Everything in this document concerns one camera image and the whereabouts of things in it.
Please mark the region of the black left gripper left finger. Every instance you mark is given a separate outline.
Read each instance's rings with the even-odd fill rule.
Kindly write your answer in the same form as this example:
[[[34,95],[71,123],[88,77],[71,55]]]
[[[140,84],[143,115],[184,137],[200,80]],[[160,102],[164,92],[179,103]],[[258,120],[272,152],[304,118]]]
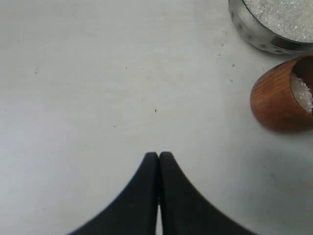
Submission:
[[[154,235],[158,211],[158,156],[146,153],[123,191],[72,235]]]

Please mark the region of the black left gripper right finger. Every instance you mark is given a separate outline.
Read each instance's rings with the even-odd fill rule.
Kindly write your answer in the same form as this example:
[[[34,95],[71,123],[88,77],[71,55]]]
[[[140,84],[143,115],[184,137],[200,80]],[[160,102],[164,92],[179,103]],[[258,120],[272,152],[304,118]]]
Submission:
[[[159,156],[164,235],[246,235],[247,229],[212,206],[189,182],[174,156]]]

